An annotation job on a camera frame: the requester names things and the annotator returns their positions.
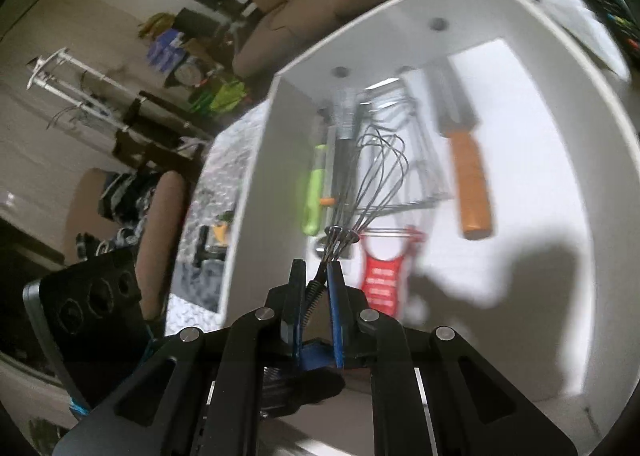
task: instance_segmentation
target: patterned tablecloth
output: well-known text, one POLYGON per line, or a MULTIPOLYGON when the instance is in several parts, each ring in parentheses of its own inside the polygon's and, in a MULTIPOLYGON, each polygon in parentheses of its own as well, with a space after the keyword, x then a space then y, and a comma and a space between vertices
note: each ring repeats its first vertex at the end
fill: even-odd
POLYGON ((216 312, 220 304, 223 261, 193 264, 202 225, 212 225, 216 216, 233 210, 238 200, 248 160, 264 126, 268 102, 254 107, 225 129, 213 142, 200 180, 196 184, 178 245, 166 311, 165 335, 187 326, 203 331, 222 327, 216 312))

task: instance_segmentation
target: wooden handle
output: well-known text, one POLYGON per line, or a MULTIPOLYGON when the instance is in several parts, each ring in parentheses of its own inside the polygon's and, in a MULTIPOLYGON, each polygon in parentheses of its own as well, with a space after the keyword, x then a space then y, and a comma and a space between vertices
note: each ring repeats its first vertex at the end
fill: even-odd
POLYGON ((492 235, 493 225, 478 144, 467 131, 447 134, 458 182, 460 226, 466 239, 492 235))

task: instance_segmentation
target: round hole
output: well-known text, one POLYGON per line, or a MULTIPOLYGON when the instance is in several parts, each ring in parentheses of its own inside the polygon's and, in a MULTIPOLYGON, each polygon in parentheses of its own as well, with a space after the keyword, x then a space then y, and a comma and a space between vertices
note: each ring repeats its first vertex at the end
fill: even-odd
POLYGON ((331 74, 335 76, 335 78, 347 78, 350 73, 349 68, 345 68, 344 66, 338 66, 331 70, 331 74))
POLYGON ((444 31, 449 27, 449 21, 442 17, 435 17, 429 21, 429 28, 433 31, 444 31))
POLYGON ((68 299, 61 307, 58 312, 58 319, 60 320, 60 324, 63 329, 70 333, 71 335, 75 335, 80 331, 82 327, 82 322, 84 322, 84 317, 82 317, 82 309, 80 305, 74 301, 73 299, 68 299))
POLYGON ((128 271, 122 273, 120 278, 118 279, 118 289, 120 293, 122 293, 125 297, 129 295, 131 291, 131 283, 133 282, 133 278, 128 271))
POLYGON ((105 317, 113 310, 111 287, 104 279, 97 279, 89 289, 89 309, 98 317, 105 317))

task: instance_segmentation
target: metal screw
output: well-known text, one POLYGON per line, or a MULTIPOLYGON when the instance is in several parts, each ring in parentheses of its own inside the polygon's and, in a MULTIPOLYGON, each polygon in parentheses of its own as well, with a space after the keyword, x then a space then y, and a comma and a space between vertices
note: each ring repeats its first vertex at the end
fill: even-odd
POLYGON ((269 319, 273 319, 276 315, 271 308, 258 308, 255 311, 255 317, 258 321, 268 321, 269 319))
POLYGON ((450 341, 453 340, 453 337, 456 336, 456 332, 447 326, 440 326, 436 330, 436 337, 441 341, 450 341))
POLYGON ((364 320, 364 322, 373 322, 380 318, 380 313, 371 308, 367 308, 360 312, 360 318, 364 320))
POLYGON ((331 70, 331 74, 335 76, 335 78, 347 78, 347 76, 351 74, 351 70, 344 66, 338 66, 331 70))
POLYGON ((442 17, 436 17, 429 21, 429 28, 433 31, 444 31, 449 27, 449 21, 442 17))
POLYGON ((182 342, 193 342, 200 336, 200 330, 197 328, 185 328, 180 332, 180 340, 182 342))

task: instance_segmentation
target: orange object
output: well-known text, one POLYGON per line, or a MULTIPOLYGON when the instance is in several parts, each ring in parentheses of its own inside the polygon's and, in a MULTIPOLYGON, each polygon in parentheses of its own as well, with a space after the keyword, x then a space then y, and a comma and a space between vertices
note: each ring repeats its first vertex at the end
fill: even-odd
POLYGON ((447 138, 456 168, 462 233, 467 239, 483 239, 492 235, 493 224, 478 144, 467 131, 449 132, 447 138))

